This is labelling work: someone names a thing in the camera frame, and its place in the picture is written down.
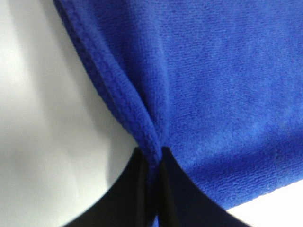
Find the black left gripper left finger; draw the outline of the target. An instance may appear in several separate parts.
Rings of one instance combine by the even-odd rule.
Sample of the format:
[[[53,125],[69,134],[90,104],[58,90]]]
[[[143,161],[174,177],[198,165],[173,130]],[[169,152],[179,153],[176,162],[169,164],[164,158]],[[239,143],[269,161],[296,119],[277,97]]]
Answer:
[[[84,227],[146,227],[147,162],[139,148],[108,192],[86,213]]]

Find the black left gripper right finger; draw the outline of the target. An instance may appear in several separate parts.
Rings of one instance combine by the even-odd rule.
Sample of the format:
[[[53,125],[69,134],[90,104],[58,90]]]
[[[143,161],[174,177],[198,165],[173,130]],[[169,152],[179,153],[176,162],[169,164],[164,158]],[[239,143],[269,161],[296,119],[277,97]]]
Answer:
[[[239,220],[208,198],[181,169],[168,147],[159,166],[160,227],[238,227]]]

